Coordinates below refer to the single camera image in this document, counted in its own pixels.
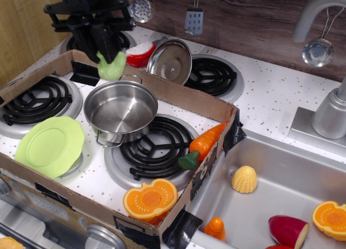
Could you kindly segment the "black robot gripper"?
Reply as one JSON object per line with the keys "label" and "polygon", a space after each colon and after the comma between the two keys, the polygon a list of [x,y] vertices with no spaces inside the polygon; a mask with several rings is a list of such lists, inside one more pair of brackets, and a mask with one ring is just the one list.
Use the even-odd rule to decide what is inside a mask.
{"label": "black robot gripper", "polygon": [[[47,4],[44,13],[52,19],[56,32],[72,32],[91,61],[99,63],[99,51],[111,64],[121,51],[117,31],[131,31],[135,26],[128,5],[127,0],[62,0]],[[86,27],[76,28],[91,25],[91,32]]]}

